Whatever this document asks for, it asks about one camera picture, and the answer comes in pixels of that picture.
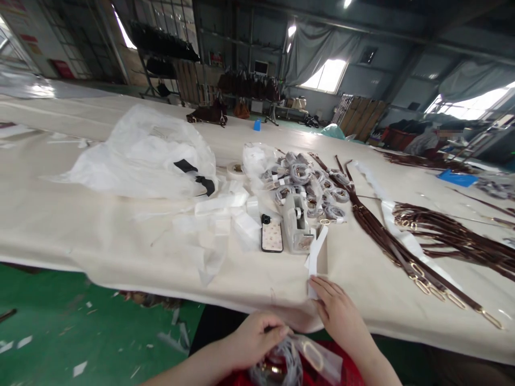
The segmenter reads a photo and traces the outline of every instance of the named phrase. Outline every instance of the person's left hand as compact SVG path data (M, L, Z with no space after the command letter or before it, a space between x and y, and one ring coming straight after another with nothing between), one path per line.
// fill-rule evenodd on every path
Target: person's left hand
M268 311L254 312L223 339L224 352L220 354L227 356L232 370L245 370L258 363L290 331L277 315Z

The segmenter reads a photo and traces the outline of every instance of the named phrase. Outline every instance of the white plastic bag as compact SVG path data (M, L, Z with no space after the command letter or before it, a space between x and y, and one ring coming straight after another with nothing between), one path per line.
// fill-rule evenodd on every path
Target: white plastic bag
M181 160L198 172L183 172L174 165ZM136 105L105 143L84 151L69 172L47 179L117 196L180 201L207 192L197 176L211 180L217 189L215 155L193 125Z

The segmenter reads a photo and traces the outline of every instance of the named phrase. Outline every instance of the floral phone case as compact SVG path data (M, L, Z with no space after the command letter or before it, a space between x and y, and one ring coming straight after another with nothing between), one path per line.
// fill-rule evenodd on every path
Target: floral phone case
M281 223L264 214L261 216L261 225L261 249L263 252L281 253L283 251Z

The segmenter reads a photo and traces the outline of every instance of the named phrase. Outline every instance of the hand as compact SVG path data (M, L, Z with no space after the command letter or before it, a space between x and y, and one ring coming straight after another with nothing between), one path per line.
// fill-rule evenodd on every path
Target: hand
M238 329L223 339L224 354L232 370L245 370L258 363L291 330L271 312L250 314Z
M366 360L378 351L358 309L338 285L327 279L312 276L310 286L319 300L314 300L327 332L354 362Z

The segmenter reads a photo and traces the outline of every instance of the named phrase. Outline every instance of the black ribbon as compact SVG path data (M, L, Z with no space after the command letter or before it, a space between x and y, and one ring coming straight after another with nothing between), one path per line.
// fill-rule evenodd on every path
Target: black ribbon
M175 166L177 166L179 169L181 169L184 173L187 173L187 172L197 172L198 173L198 169L195 166L193 166L192 164L190 164L188 161L186 161L185 159L174 162L173 164ZM198 182L199 184L202 184L205 187L205 189L207 190L206 195L208 197L211 196L215 192L215 183L212 180L208 180L204 176L197 176L195 178L195 182Z

